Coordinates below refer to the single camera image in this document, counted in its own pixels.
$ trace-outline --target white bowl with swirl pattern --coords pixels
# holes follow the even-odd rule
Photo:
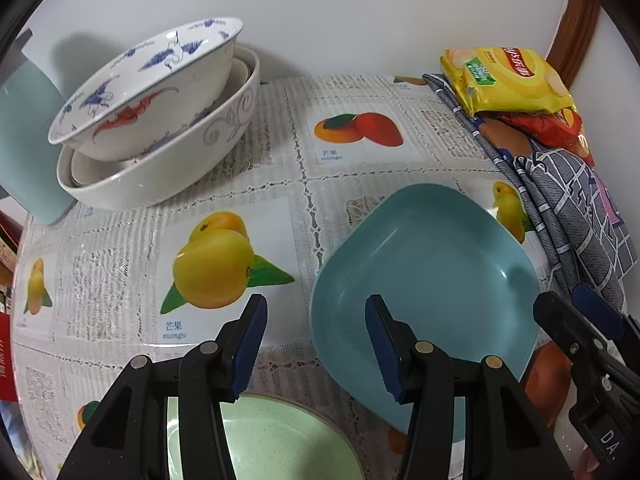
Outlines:
[[[92,207],[127,210],[162,202],[201,179],[244,134],[257,102],[260,61],[255,52],[235,47],[234,57],[249,69],[232,70],[221,96],[207,115],[166,138],[161,146],[99,182],[78,186],[71,177],[74,150],[63,146],[58,157],[58,182],[70,195]]]
[[[237,18],[209,18],[131,47],[65,103],[51,123],[49,142],[96,160],[140,156],[220,96],[241,30]]]

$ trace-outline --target table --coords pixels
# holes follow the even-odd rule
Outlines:
[[[401,145],[345,144],[327,140],[333,130],[317,131],[327,118],[372,112],[393,121]],[[290,78],[261,85],[238,145],[166,202],[126,212],[78,203],[50,227],[30,219],[15,277],[12,345],[25,424],[47,477],[55,478],[81,431],[78,410],[101,399],[132,356],[183,355],[260,292],[270,323],[249,391],[327,416],[355,446],[369,480],[392,478],[399,456],[388,446],[388,425],[327,375],[311,345],[314,276],[364,215],[399,188],[437,182],[492,210],[497,180],[500,171],[428,86],[385,76]],[[161,314],[175,254],[194,226],[219,210],[239,214],[255,253],[293,281],[247,289],[215,311],[186,305]],[[539,279],[548,280],[535,233],[523,248]],[[44,270],[52,304],[36,315],[23,312],[34,266]],[[451,475],[460,470],[455,453]]]

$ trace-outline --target light blue cup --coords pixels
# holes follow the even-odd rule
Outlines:
[[[47,141],[65,101],[15,45],[0,65],[0,83],[0,186],[38,222],[51,224],[75,200],[56,177],[61,147]]]
[[[391,316],[451,357],[494,354],[519,379],[538,336],[540,291],[518,241],[470,198],[438,184],[393,193],[335,251],[316,278],[310,305],[322,364],[353,397],[406,432],[412,405],[388,393],[365,325],[381,294]],[[456,399],[454,441],[465,435]]]

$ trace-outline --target chips package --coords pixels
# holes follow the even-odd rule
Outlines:
[[[558,72],[529,48],[448,49],[440,64],[470,116],[482,110],[553,114],[574,106]]]
[[[574,108],[562,108],[555,114],[498,112],[494,117],[539,140],[548,148],[566,149],[593,168],[593,157],[584,136],[582,118]]]

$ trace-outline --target gray towel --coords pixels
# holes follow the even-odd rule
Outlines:
[[[568,296],[584,283],[619,310],[625,299],[620,279],[638,255],[597,174],[567,150],[532,139],[531,156],[496,150],[478,131],[482,120],[465,114],[443,76],[423,77],[520,193],[560,289]]]

